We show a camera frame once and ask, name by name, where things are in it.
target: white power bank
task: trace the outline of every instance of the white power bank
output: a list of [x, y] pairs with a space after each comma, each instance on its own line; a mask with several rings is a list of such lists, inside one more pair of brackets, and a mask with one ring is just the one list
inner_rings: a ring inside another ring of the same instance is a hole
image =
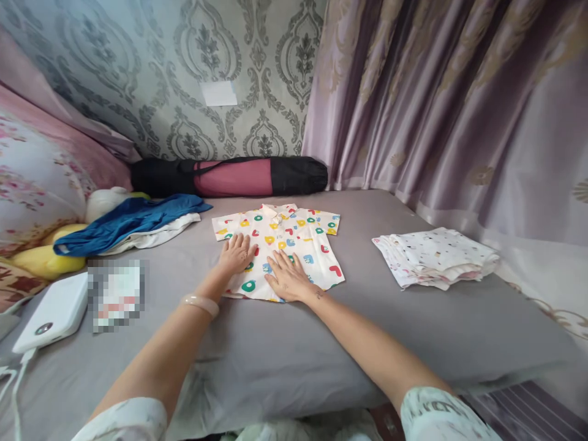
[[88, 273], [53, 283], [37, 306], [12, 351], [24, 353], [74, 334], [88, 304]]

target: shirt sleeve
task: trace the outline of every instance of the shirt sleeve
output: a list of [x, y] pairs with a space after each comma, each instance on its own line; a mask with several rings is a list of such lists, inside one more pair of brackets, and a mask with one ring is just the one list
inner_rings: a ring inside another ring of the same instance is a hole
[[164, 441], [167, 413], [160, 400], [131, 398], [89, 421], [72, 441]]
[[327, 234], [334, 236], [337, 235], [337, 232], [339, 231], [339, 223], [341, 221], [340, 215], [313, 209], [306, 211], [308, 212], [307, 222], [316, 221], [318, 226], [326, 231]]
[[214, 237], [217, 241], [230, 239], [239, 232], [245, 213], [228, 214], [213, 218]]
[[413, 388], [400, 409], [407, 441], [500, 441], [500, 437], [459, 398], [433, 387]]

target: white patterned shirt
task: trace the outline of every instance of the white patterned shirt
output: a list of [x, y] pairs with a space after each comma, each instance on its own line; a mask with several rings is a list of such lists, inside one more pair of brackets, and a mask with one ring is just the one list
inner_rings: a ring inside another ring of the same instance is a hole
[[227, 297], [283, 302], [265, 280], [272, 270], [267, 257], [283, 249], [293, 260], [296, 253], [309, 280], [327, 290], [345, 280], [327, 235], [336, 235], [340, 216], [320, 210], [298, 208], [294, 204], [266, 205], [259, 209], [215, 217], [213, 228], [218, 241], [234, 234], [251, 236], [258, 249], [253, 262], [231, 279]]

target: stuffed toy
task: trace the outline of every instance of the stuffed toy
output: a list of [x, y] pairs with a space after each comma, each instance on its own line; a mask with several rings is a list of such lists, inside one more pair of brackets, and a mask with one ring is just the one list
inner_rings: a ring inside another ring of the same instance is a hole
[[9, 261], [48, 281], [53, 281], [64, 273], [79, 271], [86, 266], [86, 258], [58, 256], [53, 252], [53, 242], [86, 227], [86, 224], [72, 224], [58, 228], [43, 240], [43, 246], [17, 253]]
[[146, 193], [131, 193], [122, 187], [112, 187], [110, 190], [96, 190], [90, 195], [86, 202], [86, 223], [91, 224], [99, 217], [114, 210], [124, 200], [131, 197], [143, 197], [151, 199]]

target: damask wallpaper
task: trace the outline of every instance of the damask wallpaper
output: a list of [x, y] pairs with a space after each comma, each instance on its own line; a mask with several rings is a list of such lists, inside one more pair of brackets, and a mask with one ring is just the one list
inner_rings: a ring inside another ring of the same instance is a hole
[[[299, 155], [326, 0], [0, 0], [65, 99], [143, 156]], [[206, 107], [201, 81], [238, 105]]]

